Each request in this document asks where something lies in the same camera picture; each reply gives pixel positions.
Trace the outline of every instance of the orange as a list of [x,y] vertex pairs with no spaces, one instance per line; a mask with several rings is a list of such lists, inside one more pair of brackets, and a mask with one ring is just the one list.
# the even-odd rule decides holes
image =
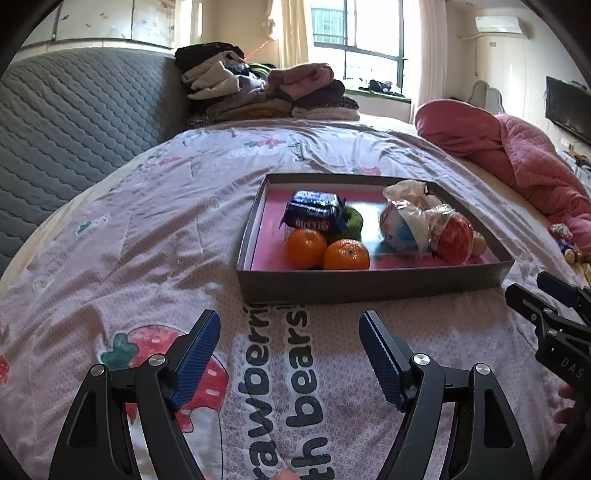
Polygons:
[[308,270],[322,265],[326,240],[320,232],[301,228],[294,230],[285,243],[285,253],[292,265]]
[[368,270],[369,252],[361,242],[343,238],[330,244],[324,254],[325,270]]

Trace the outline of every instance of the television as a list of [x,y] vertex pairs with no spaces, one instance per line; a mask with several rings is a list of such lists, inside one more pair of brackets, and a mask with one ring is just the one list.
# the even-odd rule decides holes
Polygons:
[[547,77],[546,118],[591,145],[591,93],[582,86]]

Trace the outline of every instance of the finger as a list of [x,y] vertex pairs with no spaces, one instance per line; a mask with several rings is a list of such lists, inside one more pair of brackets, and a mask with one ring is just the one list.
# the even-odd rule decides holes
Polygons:
[[273,475],[271,480],[300,480],[300,477],[297,473],[291,472],[289,470],[282,470],[279,473]]
[[564,410],[557,411],[554,414],[554,422],[555,423],[568,423],[572,412],[573,412],[572,408],[565,408]]
[[574,400],[574,389],[570,385],[563,383],[558,388],[558,396],[560,398],[566,398],[567,400]]

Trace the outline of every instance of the hand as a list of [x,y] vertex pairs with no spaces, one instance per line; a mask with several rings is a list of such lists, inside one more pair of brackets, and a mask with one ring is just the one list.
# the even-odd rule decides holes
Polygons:
[[[567,400],[575,400],[575,393],[573,387],[570,385],[562,384],[558,389],[558,396]],[[559,410],[554,414],[554,421],[556,423],[568,423],[573,412],[573,407],[568,407],[563,410]],[[587,428],[591,428],[591,408],[585,414],[585,425]]]

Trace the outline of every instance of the pink blanket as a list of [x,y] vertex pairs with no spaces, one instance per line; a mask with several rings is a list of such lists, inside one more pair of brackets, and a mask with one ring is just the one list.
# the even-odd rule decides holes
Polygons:
[[415,124],[421,137],[492,173],[551,223],[568,225],[583,254],[591,256],[589,195],[542,130],[456,100],[423,105]]
[[292,100],[327,86],[335,73],[326,63],[303,63],[288,70],[271,70],[267,81],[269,90],[281,89]]

